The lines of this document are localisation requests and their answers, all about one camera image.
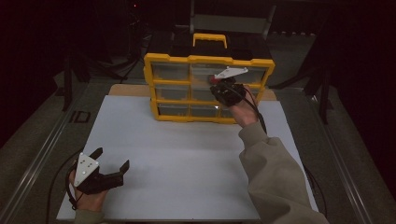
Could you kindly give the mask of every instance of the human hand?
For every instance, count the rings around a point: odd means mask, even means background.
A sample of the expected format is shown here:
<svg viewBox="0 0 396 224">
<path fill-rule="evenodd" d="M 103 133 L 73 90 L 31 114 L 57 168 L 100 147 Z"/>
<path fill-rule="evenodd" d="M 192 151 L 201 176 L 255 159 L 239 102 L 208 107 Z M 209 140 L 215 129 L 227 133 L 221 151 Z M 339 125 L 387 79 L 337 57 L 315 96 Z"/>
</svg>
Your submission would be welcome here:
<svg viewBox="0 0 396 224">
<path fill-rule="evenodd" d="M 251 98 L 250 93 L 250 87 L 247 85 L 244 85 L 245 89 L 247 90 L 247 94 L 245 98 L 250 101 L 252 104 L 254 99 Z M 256 111 L 245 101 L 242 100 L 236 105 L 232 105 L 229 107 L 231 113 L 233 114 L 233 118 L 235 121 L 242 127 L 245 128 L 251 123 L 256 123 L 258 122 L 257 114 Z"/>
<path fill-rule="evenodd" d="M 76 178 L 76 170 L 70 173 L 69 181 L 75 191 L 75 199 L 77 201 L 77 209 L 90 210 L 93 212 L 102 212 L 103 203 L 105 202 L 108 190 L 104 190 L 97 194 L 84 194 L 74 187 L 73 183 Z"/>
</svg>

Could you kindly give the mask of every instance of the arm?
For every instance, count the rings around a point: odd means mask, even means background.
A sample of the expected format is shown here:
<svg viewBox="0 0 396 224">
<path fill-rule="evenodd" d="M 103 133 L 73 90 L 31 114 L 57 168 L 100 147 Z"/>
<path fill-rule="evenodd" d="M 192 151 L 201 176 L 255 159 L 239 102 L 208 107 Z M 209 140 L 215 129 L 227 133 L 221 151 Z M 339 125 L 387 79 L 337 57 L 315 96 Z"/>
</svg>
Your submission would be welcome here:
<svg viewBox="0 0 396 224">
<path fill-rule="evenodd" d="M 76 170 L 69 176 L 70 183 L 74 183 Z M 98 194 L 82 194 L 81 191 L 74 188 L 77 202 L 75 224 L 100 224 L 104 223 L 105 214 L 102 212 L 108 190 Z"/>
<path fill-rule="evenodd" d="M 312 210 L 303 171 L 279 138 L 263 131 L 251 107 L 244 101 L 230 107 L 243 128 L 239 136 L 245 150 L 240 160 L 248 177 L 248 193 L 262 223 L 328 223 Z"/>
</svg>

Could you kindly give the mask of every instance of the yellow handle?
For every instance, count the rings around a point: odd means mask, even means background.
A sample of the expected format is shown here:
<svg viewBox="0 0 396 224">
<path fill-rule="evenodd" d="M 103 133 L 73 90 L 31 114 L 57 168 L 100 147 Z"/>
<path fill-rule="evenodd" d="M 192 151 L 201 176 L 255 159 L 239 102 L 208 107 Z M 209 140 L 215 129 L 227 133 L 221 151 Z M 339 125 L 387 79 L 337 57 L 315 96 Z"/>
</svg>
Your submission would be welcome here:
<svg viewBox="0 0 396 224">
<path fill-rule="evenodd" d="M 193 47 L 195 47 L 195 40 L 196 39 L 222 41 L 224 43 L 224 48 L 227 49 L 227 41 L 225 39 L 225 35 L 194 34 L 194 37 L 193 37 L 193 40 L 192 40 L 192 46 Z"/>
</svg>

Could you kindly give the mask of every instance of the storage organizer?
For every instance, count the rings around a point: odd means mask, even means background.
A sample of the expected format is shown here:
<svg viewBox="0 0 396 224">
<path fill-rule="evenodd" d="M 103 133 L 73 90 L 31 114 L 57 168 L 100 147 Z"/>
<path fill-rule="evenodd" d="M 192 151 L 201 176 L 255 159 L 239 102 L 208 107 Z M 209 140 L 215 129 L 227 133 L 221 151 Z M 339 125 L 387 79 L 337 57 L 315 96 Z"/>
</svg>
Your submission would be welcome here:
<svg viewBox="0 0 396 224">
<path fill-rule="evenodd" d="M 259 102 L 275 64 L 259 35 L 154 34 L 144 74 L 155 119 L 234 123 L 210 91 L 209 77 L 227 67 L 247 68 L 236 83 L 248 84 Z"/>
</svg>

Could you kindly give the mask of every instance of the white table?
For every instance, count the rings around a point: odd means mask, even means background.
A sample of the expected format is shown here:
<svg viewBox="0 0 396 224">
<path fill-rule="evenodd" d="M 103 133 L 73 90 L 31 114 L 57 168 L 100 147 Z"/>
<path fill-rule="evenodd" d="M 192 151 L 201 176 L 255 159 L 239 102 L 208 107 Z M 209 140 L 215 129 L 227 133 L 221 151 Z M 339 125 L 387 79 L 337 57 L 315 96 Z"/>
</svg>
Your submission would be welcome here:
<svg viewBox="0 0 396 224">
<path fill-rule="evenodd" d="M 269 136 L 278 136 L 302 166 L 282 106 L 261 101 Z M 117 172 L 130 160 L 124 186 L 106 198 L 106 219 L 122 221 L 257 220 L 248 197 L 248 179 L 238 155 L 243 144 L 238 125 L 157 121 L 149 97 L 107 96 L 84 148 L 98 159 L 100 173 Z M 318 211 L 308 182 L 311 205 Z M 65 196 L 58 219 L 73 219 Z"/>
</svg>

